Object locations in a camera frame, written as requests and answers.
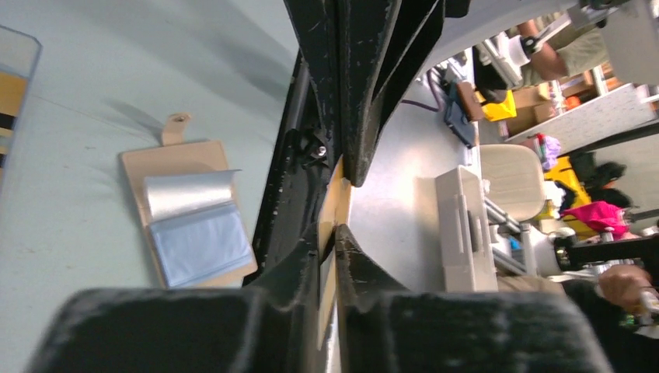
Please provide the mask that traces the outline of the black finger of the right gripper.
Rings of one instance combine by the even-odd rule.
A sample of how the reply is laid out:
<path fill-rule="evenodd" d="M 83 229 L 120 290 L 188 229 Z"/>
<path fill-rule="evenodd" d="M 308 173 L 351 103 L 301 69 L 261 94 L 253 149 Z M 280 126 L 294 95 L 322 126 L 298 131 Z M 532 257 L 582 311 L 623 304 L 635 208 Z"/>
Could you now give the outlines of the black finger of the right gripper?
<path fill-rule="evenodd" d="M 379 134 L 438 41 L 443 1 L 340 1 L 341 146 L 361 187 Z"/>
<path fill-rule="evenodd" d="M 302 57 L 308 65 L 319 119 L 325 130 L 327 158 L 334 165 L 340 157 L 340 94 L 334 2 L 285 0 L 284 4 Z"/>

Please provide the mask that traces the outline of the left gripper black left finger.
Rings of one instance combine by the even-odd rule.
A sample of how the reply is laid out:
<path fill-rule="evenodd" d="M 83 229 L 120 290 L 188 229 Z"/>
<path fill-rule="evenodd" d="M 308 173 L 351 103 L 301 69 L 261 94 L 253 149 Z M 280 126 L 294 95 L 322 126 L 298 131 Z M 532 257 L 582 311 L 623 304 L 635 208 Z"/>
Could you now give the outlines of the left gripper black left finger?
<path fill-rule="evenodd" d="M 312 372 L 318 229 L 244 288 L 96 288 L 69 298 L 30 372 Z"/>

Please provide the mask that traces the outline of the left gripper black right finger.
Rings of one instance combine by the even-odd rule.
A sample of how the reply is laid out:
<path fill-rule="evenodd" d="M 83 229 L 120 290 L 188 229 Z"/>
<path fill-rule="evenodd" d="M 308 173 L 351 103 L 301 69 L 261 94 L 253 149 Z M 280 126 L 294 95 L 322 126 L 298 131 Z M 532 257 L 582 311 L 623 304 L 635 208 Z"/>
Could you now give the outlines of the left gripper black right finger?
<path fill-rule="evenodd" d="M 415 293 L 335 232 L 345 372 L 609 372 L 578 307 L 537 292 Z"/>

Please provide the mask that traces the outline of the orange credit card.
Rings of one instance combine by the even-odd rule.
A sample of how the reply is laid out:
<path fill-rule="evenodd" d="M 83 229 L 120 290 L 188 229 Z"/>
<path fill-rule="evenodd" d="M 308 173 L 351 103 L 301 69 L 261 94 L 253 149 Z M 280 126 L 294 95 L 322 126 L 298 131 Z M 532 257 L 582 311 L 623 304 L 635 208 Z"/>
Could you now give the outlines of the orange credit card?
<path fill-rule="evenodd" d="M 343 172 L 343 156 L 339 158 L 327 186 L 327 193 L 318 219 L 319 258 L 321 259 L 321 274 L 326 266 L 325 277 L 320 279 L 320 302 L 318 312 L 317 348 L 322 349 L 327 327 L 330 325 L 333 303 L 336 297 L 336 261 L 333 253 L 334 244 L 330 242 L 338 225 L 346 225 L 350 216 L 350 200 L 353 187 Z"/>

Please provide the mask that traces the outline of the clear plastic card box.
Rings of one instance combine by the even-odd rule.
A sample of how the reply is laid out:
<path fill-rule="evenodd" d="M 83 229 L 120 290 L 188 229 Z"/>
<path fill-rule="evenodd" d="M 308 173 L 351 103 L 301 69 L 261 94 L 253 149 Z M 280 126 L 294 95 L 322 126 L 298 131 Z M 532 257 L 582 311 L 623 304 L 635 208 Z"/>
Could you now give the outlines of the clear plastic card box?
<path fill-rule="evenodd" d="M 42 49 L 35 37 L 1 26 L 1 176 Z"/>

